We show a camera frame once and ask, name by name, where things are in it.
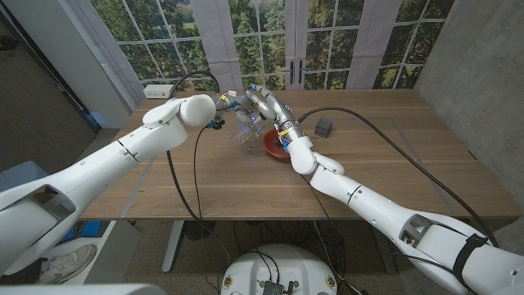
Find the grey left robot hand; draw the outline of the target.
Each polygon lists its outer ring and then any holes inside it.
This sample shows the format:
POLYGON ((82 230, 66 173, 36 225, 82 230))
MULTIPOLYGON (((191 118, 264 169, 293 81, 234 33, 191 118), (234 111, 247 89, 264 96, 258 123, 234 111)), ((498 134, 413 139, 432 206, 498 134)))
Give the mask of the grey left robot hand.
POLYGON ((245 95, 232 96, 226 93, 221 96, 225 111, 230 111, 244 127, 252 128, 260 122, 260 114, 255 104, 245 95))

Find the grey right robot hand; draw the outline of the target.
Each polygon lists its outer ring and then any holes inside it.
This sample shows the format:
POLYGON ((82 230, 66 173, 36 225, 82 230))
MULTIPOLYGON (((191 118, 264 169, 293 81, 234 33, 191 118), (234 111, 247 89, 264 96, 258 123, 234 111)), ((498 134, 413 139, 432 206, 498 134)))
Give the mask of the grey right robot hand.
POLYGON ((255 104, 265 120, 271 120, 276 129, 289 129, 296 123, 291 108, 271 90, 261 85, 251 85, 246 91, 247 97, 255 104))

